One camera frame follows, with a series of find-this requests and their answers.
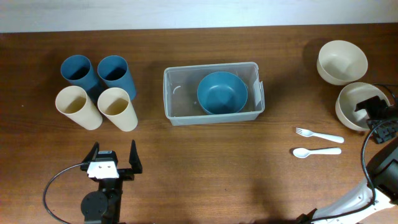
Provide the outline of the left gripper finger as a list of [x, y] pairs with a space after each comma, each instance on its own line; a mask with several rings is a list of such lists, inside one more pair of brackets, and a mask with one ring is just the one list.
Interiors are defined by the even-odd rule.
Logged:
[[87, 156], [83, 159], [82, 163], [88, 164], [96, 159], [96, 156], [99, 151], [99, 143], [95, 142], [94, 146], [90, 150], [90, 152], [87, 154]]
[[137, 153], [137, 147], [136, 147], [135, 140], [132, 140], [132, 143], [131, 143], [129, 163], [131, 165], [132, 170], [142, 170], [142, 164], [141, 164], [141, 160]]

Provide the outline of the cream bowl front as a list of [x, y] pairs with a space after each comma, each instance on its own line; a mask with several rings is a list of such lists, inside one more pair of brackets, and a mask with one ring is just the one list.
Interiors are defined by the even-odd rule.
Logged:
[[386, 101], [388, 106], [391, 105], [387, 96], [374, 85], [363, 82], [355, 82], [346, 85], [341, 90], [335, 104], [335, 111], [338, 119], [343, 125], [352, 130], [369, 130], [366, 124], [366, 120], [369, 119], [366, 110], [359, 110], [357, 112], [354, 110], [358, 103], [373, 96], [379, 96], [380, 99]]

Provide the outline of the cream bowl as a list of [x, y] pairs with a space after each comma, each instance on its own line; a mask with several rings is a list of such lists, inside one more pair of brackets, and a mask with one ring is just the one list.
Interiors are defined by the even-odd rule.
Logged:
[[317, 58], [317, 72], [332, 85], [347, 85], [362, 78], [368, 70], [364, 52], [351, 42], [333, 40], [322, 46]]
[[366, 120], [369, 119], [366, 110], [359, 110], [357, 112], [354, 110], [358, 103], [373, 96], [379, 96], [380, 99], [386, 101], [388, 106], [391, 105], [387, 96], [374, 85], [363, 82], [355, 82], [346, 85], [341, 90], [335, 104], [335, 111], [338, 119], [343, 125], [352, 130], [369, 130], [366, 124]]

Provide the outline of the cream bowl back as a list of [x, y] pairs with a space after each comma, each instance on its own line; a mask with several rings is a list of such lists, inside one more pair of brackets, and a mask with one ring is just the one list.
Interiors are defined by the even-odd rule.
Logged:
[[351, 42], [333, 40], [322, 46], [317, 58], [317, 72], [332, 85], [347, 85], [362, 78], [368, 70], [364, 52]]

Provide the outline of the blue bowl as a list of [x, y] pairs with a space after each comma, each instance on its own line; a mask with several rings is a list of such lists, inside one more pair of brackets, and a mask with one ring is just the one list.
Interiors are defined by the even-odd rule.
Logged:
[[248, 88], [233, 73], [213, 72], [199, 83], [197, 98], [207, 114], [238, 113], [248, 101]]

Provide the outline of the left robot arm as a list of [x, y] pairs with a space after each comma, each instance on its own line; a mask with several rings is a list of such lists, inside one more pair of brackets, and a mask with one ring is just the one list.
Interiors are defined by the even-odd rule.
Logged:
[[98, 189], [88, 193], [81, 201], [81, 212], [85, 223], [119, 223], [123, 183], [133, 181], [142, 173], [142, 164], [132, 141], [129, 153], [130, 168], [118, 169], [118, 157], [114, 151], [101, 151], [96, 142], [83, 159], [80, 170], [98, 183]]

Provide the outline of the clear plastic container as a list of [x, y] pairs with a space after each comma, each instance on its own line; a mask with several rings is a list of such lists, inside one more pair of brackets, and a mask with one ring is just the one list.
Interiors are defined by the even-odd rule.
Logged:
[[[213, 72], [230, 72], [246, 84], [248, 101], [240, 112], [212, 115], [207, 114], [200, 106], [197, 98], [198, 85]], [[255, 120], [266, 107], [264, 86], [259, 80], [259, 67], [254, 62], [166, 68], [163, 96], [165, 115], [174, 126]]]

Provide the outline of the white plastic fork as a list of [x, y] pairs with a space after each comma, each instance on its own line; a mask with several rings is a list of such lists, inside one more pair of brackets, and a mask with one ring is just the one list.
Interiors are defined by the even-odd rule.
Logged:
[[335, 136], [331, 134], [322, 134], [322, 133], [314, 133], [311, 130], [308, 129], [302, 129], [302, 128], [296, 128], [295, 132], [303, 137], [310, 138], [310, 137], [317, 137], [317, 138], [322, 138], [326, 139], [328, 141], [333, 141], [337, 143], [344, 143], [345, 139], [341, 136]]

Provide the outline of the cream cup front left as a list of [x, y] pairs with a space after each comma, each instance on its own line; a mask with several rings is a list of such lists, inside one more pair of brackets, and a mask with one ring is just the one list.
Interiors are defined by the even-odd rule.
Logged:
[[102, 125], [103, 117], [84, 89], [68, 86], [62, 89], [56, 99], [57, 110], [87, 130], [94, 130]]

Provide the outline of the cream cup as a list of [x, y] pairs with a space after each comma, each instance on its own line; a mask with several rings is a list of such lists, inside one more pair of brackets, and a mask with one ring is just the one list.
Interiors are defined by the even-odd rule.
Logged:
[[100, 94], [97, 106], [121, 131], [129, 132], [138, 125], [138, 118], [128, 93], [122, 88], [108, 88]]
[[94, 130], [102, 125], [103, 117], [84, 89], [68, 86], [62, 89], [56, 99], [57, 110], [87, 130]]

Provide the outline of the cream cup front right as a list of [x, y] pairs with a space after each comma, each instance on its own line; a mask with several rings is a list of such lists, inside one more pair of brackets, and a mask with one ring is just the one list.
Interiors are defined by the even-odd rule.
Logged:
[[129, 132], [138, 125], [138, 118], [128, 93], [122, 88], [108, 88], [100, 94], [97, 106], [121, 131]]

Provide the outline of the blue cup back left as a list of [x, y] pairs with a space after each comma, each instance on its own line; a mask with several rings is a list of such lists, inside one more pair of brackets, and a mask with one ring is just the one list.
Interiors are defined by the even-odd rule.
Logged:
[[65, 59], [60, 67], [60, 73], [71, 85], [84, 89], [94, 103], [104, 91], [104, 86], [90, 60], [84, 55], [72, 55]]

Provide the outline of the blue cup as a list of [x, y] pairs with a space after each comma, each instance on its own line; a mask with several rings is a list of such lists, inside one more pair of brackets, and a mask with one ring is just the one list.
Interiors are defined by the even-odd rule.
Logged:
[[107, 56], [100, 61], [97, 71], [109, 88], [122, 88], [128, 93], [130, 100], [136, 97], [136, 87], [124, 58], [118, 55]]
[[65, 59], [60, 67], [60, 73], [71, 85], [84, 89], [94, 103], [104, 91], [104, 86], [90, 60], [84, 55], [72, 55]]

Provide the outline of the blue cup back right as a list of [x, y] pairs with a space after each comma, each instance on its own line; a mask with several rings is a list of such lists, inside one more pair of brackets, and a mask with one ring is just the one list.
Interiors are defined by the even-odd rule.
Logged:
[[122, 88], [128, 93], [130, 100], [136, 97], [136, 87], [124, 58], [118, 55], [107, 56], [100, 61], [97, 71], [109, 88]]

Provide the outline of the white plastic spoon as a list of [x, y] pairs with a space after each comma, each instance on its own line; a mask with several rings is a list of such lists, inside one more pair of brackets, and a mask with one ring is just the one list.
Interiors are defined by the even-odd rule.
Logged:
[[292, 151], [295, 157], [300, 159], [307, 158], [311, 155], [338, 155], [341, 154], [342, 150], [338, 147], [324, 148], [324, 149], [313, 149], [309, 150], [306, 148], [296, 148]]

